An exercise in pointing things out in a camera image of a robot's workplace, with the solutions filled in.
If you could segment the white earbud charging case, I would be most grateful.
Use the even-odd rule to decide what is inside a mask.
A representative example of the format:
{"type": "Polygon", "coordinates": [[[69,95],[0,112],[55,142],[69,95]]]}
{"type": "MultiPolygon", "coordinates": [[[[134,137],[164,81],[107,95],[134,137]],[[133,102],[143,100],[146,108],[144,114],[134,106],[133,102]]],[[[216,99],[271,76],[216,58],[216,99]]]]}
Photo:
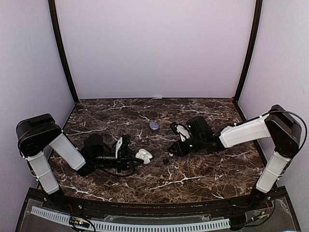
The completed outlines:
{"type": "Polygon", "coordinates": [[[144,164],[149,164],[153,158],[152,154],[143,148],[136,153],[135,157],[143,160],[144,164]]]}

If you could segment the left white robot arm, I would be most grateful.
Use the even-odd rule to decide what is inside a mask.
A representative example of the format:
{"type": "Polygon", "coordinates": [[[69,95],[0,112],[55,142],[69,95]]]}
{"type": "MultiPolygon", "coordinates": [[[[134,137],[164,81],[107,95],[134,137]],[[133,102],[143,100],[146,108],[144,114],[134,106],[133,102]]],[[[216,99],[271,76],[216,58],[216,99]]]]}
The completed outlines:
{"type": "Polygon", "coordinates": [[[68,207],[68,199],[62,196],[63,191],[45,155],[47,149],[56,152],[79,176],[88,176],[97,169],[112,174],[110,169],[115,169],[114,176],[128,177],[144,163],[129,148],[128,135],[108,146],[101,135],[92,134],[84,140],[83,148],[78,149],[50,114],[20,121],[16,135],[21,157],[26,160],[44,193],[50,196],[49,203],[58,211],[68,207]]]}

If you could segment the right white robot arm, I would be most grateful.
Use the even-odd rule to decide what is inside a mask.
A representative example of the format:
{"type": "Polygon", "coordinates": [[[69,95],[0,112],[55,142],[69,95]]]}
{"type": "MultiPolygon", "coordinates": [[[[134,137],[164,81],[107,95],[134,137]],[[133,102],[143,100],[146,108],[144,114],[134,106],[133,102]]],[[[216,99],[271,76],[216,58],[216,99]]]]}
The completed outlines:
{"type": "Polygon", "coordinates": [[[273,105],[260,116],[217,131],[213,131],[202,116],[188,120],[185,125],[173,122],[170,128],[180,139],[168,151],[172,156],[184,157],[200,150],[216,153],[242,143],[272,139],[274,152],[253,188],[255,192],[246,200],[246,205],[256,210],[265,202],[264,194],[271,190],[306,141],[307,126],[305,122],[298,123],[296,117],[297,114],[280,105],[273,105]]]}

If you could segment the purple round charging case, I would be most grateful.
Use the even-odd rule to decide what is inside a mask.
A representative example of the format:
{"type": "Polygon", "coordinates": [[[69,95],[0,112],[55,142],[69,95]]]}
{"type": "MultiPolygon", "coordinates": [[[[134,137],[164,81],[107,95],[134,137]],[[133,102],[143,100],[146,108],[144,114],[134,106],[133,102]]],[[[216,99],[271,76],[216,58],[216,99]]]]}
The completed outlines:
{"type": "Polygon", "coordinates": [[[159,130],[159,125],[156,122],[150,122],[149,123],[149,128],[151,131],[158,131],[159,130]]]}

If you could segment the right black frame post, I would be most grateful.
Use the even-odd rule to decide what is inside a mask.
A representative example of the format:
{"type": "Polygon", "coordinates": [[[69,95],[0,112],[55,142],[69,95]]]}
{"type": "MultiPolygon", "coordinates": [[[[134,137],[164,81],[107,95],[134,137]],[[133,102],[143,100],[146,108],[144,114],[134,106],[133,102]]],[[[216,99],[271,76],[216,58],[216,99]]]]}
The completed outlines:
{"type": "Polygon", "coordinates": [[[254,14],[253,14],[253,23],[252,23],[251,33],[250,33],[250,37],[249,37],[247,52],[246,52],[246,56],[245,56],[245,59],[244,59],[242,71],[241,71],[241,74],[240,74],[238,86],[236,88],[236,92],[235,92],[235,95],[233,97],[234,104],[238,104],[240,97],[241,97],[241,94],[242,94],[242,91],[243,91],[243,88],[244,88],[244,85],[245,85],[246,77],[247,77],[249,67],[250,67],[250,63],[251,63],[252,56],[253,56],[256,37],[257,37],[257,34],[258,34],[258,28],[259,28],[259,23],[260,23],[262,6],[263,6],[262,0],[256,0],[255,1],[255,8],[254,8],[254,14]]]}

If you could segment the black frame post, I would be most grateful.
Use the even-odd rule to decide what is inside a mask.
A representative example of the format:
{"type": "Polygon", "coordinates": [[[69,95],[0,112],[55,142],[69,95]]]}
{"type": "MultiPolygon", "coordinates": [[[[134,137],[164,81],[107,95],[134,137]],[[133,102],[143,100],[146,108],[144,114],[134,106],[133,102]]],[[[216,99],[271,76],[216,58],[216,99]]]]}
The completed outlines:
{"type": "Polygon", "coordinates": [[[50,17],[52,21],[54,36],[56,40],[57,50],[60,57],[60,61],[62,64],[62,68],[65,74],[66,82],[68,84],[71,97],[73,99],[73,102],[76,104],[79,101],[76,88],[73,83],[73,78],[70,72],[69,63],[67,61],[66,52],[64,49],[64,44],[62,41],[61,31],[60,31],[60,25],[59,20],[57,16],[57,10],[56,10],[56,1],[55,0],[48,0],[49,5],[49,11],[50,11],[50,17]]]}
{"type": "Polygon", "coordinates": [[[255,8],[254,8],[254,14],[253,14],[253,23],[252,23],[251,33],[250,33],[250,37],[249,37],[247,52],[246,52],[246,56],[245,56],[245,59],[244,59],[242,71],[241,71],[241,74],[240,74],[238,86],[236,88],[236,92],[235,92],[235,95],[233,97],[234,104],[238,104],[240,97],[241,97],[241,94],[242,94],[242,91],[243,91],[243,88],[244,88],[244,85],[245,85],[246,77],[247,77],[249,67],[250,67],[250,63],[251,63],[252,56],[253,56],[256,37],[257,37],[257,34],[258,34],[258,28],[259,28],[259,23],[260,23],[262,6],[263,6],[262,0],[256,0],[255,1],[255,8]]]}

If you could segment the left black frame post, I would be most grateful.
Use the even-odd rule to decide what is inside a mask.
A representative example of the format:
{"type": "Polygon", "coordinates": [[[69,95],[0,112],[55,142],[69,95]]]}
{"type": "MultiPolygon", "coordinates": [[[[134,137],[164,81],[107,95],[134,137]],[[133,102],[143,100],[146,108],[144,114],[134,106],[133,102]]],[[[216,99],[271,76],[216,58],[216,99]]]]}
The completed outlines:
{"type": "Polygon", "coordinates": [[[60,31],[60,25],[59,20],[57,16],[57,10],[56,10],[56,1],[55,0],[48,0],[49,5],[49,11],[50,11],[50,17],[52,21],[54,36],[56,40],[57,50],[60,57],[60,61],[62,64],[62,68],[65,74],[66,82],[68,84],[71,97],[73,99],[73,102],[76,104],[79,101],[76,88],[73,83],[73,78],[70,72],[69,63],[67,61],[66,52],[64,49],[64,44],[62,41],[61,31],[60,31]]]}

